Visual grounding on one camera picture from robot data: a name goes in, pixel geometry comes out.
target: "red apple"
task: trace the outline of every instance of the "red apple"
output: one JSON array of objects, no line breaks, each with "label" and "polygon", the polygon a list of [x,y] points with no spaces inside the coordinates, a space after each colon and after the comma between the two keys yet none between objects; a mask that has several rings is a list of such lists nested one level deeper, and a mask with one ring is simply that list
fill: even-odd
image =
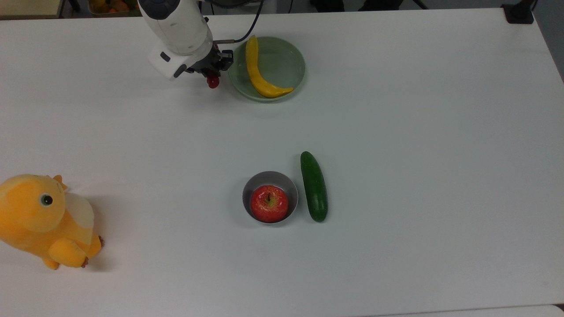
[{"label": "red apple", "polygon": [[250,208],[255,217],[262,222],[278,222],[288,212],[286,193],[273,185],[260,186],[253,192]]}]

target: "banana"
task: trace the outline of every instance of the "banana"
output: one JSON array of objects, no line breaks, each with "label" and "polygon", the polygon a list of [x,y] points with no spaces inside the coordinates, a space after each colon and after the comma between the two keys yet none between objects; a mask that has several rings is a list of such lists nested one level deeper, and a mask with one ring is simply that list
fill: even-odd
[{"label": "banana", "polygon": [[259,94],[267,98],[276,98],[291,93],[294,88],[280,88],[267,82],[258,71],[258,41],[256,36],[251,36],[245,46],[247,72],[250,81]]}]

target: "floor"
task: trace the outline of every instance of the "floor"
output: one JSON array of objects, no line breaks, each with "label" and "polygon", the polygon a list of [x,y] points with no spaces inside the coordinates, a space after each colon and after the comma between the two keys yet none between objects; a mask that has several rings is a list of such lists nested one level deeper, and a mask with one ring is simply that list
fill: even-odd
[{"label": "floor", "polygon": [[[88,0],[78,0],[81,4],[80,12],[74,12],[68,2],[65,2],[62,16],[65,18],[92,17],[88,10]],[[292,13],[316,12],[310,0],[276,0],[276,10],[288,12],[290,2]],[[518,0],[422,0],[430,9],[452,9],[452,8],[499,8],[503,3],[517,3]],[[344,0],[345,11],[357,11],[364,0]],[[203,5],[202,13],[211,15],[208,4]],[[400,10],[419,10],[419,7],[410,0],[404,0]],[[216,8],[216,14],[224,14],[225,10]],[[564,78],[564,1],[563,0],[539,0],[535,8],[537,23],[547,42],[552,58]]]}]

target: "green cucumber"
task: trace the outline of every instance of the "green cucumber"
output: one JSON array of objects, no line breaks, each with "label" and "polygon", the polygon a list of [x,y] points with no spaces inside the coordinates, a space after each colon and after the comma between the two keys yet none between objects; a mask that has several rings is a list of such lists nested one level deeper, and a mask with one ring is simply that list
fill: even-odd
[{"label": "green cucumber", "polygon": [[327,189],[321,168],[314,156],[304,152],[299,158],[302,168],[303,186],[306,190],[307,208],[310,216],[317,222],[327,217]]}]

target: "metal bowl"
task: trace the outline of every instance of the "metal bowl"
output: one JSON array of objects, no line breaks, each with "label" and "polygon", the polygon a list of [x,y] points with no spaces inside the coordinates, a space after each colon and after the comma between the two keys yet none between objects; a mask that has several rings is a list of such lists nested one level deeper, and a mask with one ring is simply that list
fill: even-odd
[{"label": "metal bowl", "polygon": [[[277,222],[263,222],[257,219],[253,214],[253,211],[250,208],[250,199],[253,196],[253,192],[257,190],[260,186],[264,185],[273,185],[279,187],[284,191],[286,197],[288,198],[288,212],[286,216],[282,218],[282,220]],[[251,179],[245,185],[243,189],[243,205],[245,206],[245,210],[249,213],[251,217],[253,217],[256,221],[264,224],[274,224],[280,223],[285,219],[288,219],[290,215],[296,209],[296,205],[298,204],[298,190],[296,189],[296,185],[289,179],[286,175],[282,173],[278,173],[277,171],[264,171],[262,173],[258,173],[257,175],[251,177]]]}]

